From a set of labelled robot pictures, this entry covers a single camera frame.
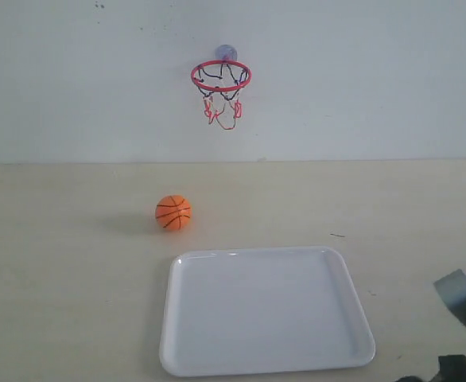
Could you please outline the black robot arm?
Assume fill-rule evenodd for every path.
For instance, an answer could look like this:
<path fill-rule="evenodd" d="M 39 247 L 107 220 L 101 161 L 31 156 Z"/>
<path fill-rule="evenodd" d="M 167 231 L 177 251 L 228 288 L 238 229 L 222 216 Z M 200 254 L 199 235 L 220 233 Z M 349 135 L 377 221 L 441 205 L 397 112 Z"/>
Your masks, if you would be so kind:
<path fill-rule="evenodd" d="M 438 357 L 439 370 L 429 382 L 466 382 L 466 356 Z"/>

